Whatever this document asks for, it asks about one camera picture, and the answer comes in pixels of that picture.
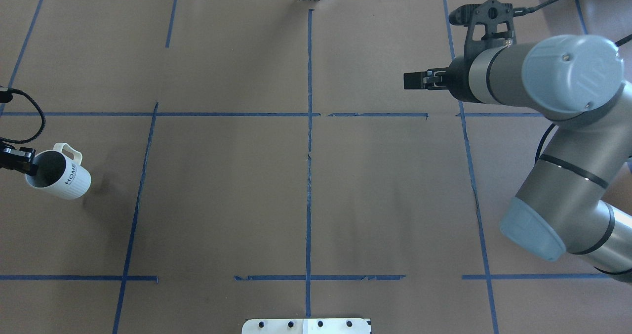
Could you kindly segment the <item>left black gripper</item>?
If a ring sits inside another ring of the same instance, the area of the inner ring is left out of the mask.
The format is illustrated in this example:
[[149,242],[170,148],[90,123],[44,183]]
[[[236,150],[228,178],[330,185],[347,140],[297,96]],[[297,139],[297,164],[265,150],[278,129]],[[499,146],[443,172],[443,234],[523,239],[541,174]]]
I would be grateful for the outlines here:
[[22,174],[36,174],[38,166],[35,164],[35,149],[21,147],[16,149],[12,143],[29,143],[34,138],[27,140],[11,140],[1,138],[0,167],[2,169],[16,170]]

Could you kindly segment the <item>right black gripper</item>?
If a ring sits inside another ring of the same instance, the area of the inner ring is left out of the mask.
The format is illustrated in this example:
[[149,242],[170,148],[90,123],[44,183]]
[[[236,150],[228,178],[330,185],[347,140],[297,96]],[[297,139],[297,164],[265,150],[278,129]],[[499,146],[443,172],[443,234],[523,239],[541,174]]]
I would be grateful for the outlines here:
[[445,68],[432,68],[425,72],[403,74],[403,89],[446,89],[461,102],[481,103],[474,96],[469,84],[472,64],[464,57],[457,57]]

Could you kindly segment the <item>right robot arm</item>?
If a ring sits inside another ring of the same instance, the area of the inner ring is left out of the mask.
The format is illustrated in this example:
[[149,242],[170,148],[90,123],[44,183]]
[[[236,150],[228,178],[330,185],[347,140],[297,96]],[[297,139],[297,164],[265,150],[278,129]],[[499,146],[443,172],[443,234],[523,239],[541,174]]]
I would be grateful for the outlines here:
[[500,231],[554,262],[565,253],[631,283],[631,216],[603,195],[631,158],[631,83],[613,41],[560,35],[465,48],[447,67],[408,72],[404,89],[528,108],[557,127],[510,202]]

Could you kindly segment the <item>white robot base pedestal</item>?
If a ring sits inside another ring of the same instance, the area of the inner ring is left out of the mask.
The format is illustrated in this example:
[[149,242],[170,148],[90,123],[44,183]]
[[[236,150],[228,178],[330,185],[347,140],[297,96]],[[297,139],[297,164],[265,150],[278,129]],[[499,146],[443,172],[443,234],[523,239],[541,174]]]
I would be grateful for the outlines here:
[[294,318],[247,320],[242,334],[371,334],[363,318]]

